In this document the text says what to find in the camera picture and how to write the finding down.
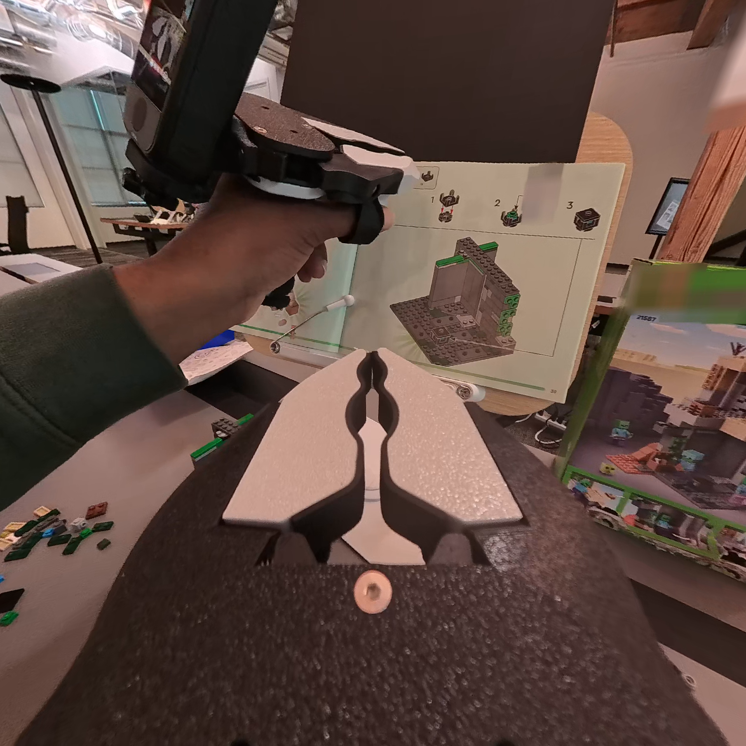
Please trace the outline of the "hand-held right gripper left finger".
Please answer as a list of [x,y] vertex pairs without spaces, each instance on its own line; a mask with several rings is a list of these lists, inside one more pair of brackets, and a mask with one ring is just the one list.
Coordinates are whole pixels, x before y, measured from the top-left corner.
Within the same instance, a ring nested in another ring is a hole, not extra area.
[[371,357],[356,350],[300,382],[275,406],[223,512],[228,525],[298,533],[317,559],[354,528],[365,503]]

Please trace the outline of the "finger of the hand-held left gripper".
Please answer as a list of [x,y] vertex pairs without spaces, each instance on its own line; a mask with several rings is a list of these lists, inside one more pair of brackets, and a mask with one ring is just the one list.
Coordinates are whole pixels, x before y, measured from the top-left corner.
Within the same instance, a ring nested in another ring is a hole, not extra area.
[[309,126],[315,128],[317,131],[322,132],[323,135],[331,139],[339,146],[353,145],[364,148],[370,152],[405,155],[404,151],[393,145],[387,144],[383,141],[361,134],[359,132],[352,131],[348,128],[338,125],[331,125],[327,122],[322,122],[311,118],[303,118],[303,121]]
[[421,174],[413,159],[403,153],[374,152],[358,145],[343,145],[342,153],[364,166],[381,166],[401,173],[398,186],[385,187],[384,191],[408,191],[420,181]]

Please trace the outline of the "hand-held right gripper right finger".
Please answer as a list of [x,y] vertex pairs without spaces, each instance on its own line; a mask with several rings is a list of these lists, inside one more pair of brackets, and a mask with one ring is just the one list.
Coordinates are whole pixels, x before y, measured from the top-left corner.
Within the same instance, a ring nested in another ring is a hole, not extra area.
[[375,351],[380,509],[426,564],[488,564],[480,534],[521,527],[522,512],[453,389],[388,349]]

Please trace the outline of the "grey toy brick building model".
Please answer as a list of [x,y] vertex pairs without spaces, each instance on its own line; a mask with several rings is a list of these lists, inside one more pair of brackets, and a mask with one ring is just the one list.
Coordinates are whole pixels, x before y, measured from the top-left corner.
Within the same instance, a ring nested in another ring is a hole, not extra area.
[[211,453],[218,451],[221,446],[228,442],[239,430],[249,423],[254,415],[247,414],[238,419],[220,418],[211,423],[212,439],[193,451],[190,455],[192,465],[196,467],[201,461],[207,458]]

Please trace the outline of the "pile of small bricks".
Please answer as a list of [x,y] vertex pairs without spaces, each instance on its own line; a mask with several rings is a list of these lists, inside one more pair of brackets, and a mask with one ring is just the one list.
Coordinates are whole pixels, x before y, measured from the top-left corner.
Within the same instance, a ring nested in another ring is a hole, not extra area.
[[2,510],[2,629],[55,629],[100,593],[116,554],[110,511],[87,517],[57,500]]

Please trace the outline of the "person's left forearm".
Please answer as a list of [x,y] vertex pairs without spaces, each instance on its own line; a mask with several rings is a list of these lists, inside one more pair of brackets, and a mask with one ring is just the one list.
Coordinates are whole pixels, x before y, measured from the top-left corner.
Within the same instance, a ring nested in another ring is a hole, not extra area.
[[1,508],[122,418],[187,385],[100,265],[1,300]]

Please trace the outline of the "person's left hand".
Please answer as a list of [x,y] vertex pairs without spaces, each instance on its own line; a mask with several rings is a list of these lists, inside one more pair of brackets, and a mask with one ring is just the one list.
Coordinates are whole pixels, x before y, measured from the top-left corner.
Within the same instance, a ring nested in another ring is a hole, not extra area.
[[114,269],[155,346],[177,365],[218,333],[250,319],[289,279],[320,279],[325,242],[347,237],[355,207],[268,194],[235,174],[155,256]]

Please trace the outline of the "white power strip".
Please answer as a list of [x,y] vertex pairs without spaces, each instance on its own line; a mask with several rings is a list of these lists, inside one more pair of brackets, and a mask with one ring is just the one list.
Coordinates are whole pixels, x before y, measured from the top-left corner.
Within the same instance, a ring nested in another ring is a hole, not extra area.
[[565,404],[551,404],[529,416],[528,421],[537,426],[534,444],[546,449],[558,448],[567,430],[572,409]]

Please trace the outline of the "black rectangular panel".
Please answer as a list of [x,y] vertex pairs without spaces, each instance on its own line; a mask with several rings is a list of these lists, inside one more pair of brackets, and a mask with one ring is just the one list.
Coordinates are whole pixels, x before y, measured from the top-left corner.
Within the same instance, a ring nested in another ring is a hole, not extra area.
[[419,162],[573,163],[611,1],[300,1],[281,103]]

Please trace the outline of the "white printed paper bag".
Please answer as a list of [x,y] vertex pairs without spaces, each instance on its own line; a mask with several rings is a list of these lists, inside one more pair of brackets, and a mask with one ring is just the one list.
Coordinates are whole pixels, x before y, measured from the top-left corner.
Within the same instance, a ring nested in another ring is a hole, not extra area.
[[253,351],[248,342],[234,340],[209,349],[200,349],[180,363],[186,385],[192,386],[205,381]]

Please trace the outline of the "wooden office table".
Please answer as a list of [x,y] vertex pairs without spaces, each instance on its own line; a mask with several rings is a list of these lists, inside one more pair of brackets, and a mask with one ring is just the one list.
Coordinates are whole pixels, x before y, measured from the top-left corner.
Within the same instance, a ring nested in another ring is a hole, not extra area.
[[148,256],[154,256],[159,251],[159,241],[169,242],[191,224],[191,221],[158,223],[128,218],[100,218],[99,221],[111,226],[115,234],[143,240]]

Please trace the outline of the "black floor lamp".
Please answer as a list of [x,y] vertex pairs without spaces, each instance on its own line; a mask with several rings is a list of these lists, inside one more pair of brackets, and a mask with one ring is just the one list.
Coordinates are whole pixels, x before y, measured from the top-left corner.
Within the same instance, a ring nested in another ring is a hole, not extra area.
[[92,253],[96,264],[102,265],[103,259],[101,258],[100,249],[94,233],[91,230],[86,211],[80,201],[79,193],[75,180],[73,179],[70,169],[68,167],[67,160],[61,149],[57,133],[52,124],[49,113],[46,109],[45,103],[47,102],[49,95],[55,94],[61,91],[61,87],[49,80],[36,78],[31,75],[22,73],[10,73],[6,72],[2,74],[2,82],[14,90],[22,90],[28,92],[29,96],[33,98],[33,103],[36,107],[38,119],[43,126],[46,139],[49,141],[49,147],[54,153],[54,158],[58,163],[58,170],[61,174],[61,178],[65,183],[66,196],[62,196],[62,187],[54,186],[54,179],[49,177],[50,184],[55,191],[56,199],[60,206],[61,212],[63,213],[66,224],[70,230],[70,234],[76,239],[76,245],[79,248],[83,247],[82,234],[85,235],[85,243],[87,248]]

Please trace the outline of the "pale green instruction booklet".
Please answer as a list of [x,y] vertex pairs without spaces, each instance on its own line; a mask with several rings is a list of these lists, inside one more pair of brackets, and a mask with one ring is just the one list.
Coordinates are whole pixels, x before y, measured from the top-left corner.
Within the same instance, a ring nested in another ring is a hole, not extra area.
[[572,382],[624,163],[419,163],[368,246],[328,242],[290,315],[237,332],[320,353],[389,349],[429,372],[562,402]]

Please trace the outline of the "green toy brick set box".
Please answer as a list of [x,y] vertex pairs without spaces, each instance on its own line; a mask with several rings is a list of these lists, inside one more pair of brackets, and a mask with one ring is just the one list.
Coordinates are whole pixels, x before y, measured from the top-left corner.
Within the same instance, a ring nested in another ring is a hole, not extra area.
[[598,524],[745,580],[745,270],[638,261],[555,461]]

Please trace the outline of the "white book stand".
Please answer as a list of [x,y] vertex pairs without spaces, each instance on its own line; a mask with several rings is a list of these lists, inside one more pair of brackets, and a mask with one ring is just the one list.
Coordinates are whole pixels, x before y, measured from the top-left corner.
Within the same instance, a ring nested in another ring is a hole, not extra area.
[[[585,340],[589,332],[592,316],[595,314],[595,307],[598,302],[598,294],[604,282],[607,261],[611,255],[612,243],[615,238],[615,232],[619,224],[621,210],[624,200],[627,196],[629,180],[631,178],[633,155],[627,136],[621,130],[620,126],[615,124],[611,119],[597,113],[589,113],[586,118],[586,124],[583,128],[583,134],[580,141],[579,151],[576,158],[577,163],[622,163],[624,173],[621,181],[621,188],[612,213],[610,231],[605,242],[601,264],[594,276],[594,285],[589,300],[589,306],[586,313],[584,331],[581,334],[580,348],[576,356],[573,374],[574,383],[580,381],[580,366],[583,362],[583,349]],[[272,343],[277,351],[272,352],[273,357],[290,360],[294,363],[306,366],[308,368],[322,368],[329,365],[335,359],[341,357],[340,352],[330,350],[312,349],[309,346],[301,345],[299,337],[288,336],[287,338]],[[493,415],[506,416],[516,420],[522,417],[530,418],[535,413],[545,410],[548,407],[556,406],[556,403],[550,402],[545,397],[530,397],[522,394],[507,392],[495,387],[484,387],[485,396],[479,402],[479,405],[487,412]],[[397,557],[404,559],[404,564],[420,564],[422,558],[415,548],[415,555],[412,559],[410,549],[405,550],[401,544],[401,537],[385,532],[388,527],[383,523],[378,509],[378,493],[376,490],[366,492],[368,498],[373,501],[366,502],[366,509],[363,513],[363,521],[357,526],[357,530],[371,531],[371,537],[374,540],[372,547],[374,549],[383,549],[384,539],[396,539],[396,551],[392,558]]]

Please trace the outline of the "framed sign stand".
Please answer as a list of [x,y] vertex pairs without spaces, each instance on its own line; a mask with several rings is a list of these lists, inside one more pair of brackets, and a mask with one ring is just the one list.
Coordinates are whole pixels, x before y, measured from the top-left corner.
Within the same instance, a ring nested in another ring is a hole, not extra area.
[[668,234],[683,201],[688,184],[689,179],[687,178],[673,177],[669,179],[645,234],[656,237],[664,237]]

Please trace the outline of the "wooden pillar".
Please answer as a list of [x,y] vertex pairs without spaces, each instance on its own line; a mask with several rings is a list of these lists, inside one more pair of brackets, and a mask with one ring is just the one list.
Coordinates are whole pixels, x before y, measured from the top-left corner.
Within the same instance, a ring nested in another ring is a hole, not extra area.
[[702,262],[744,175],[745,127],[709,135],[658,261]]

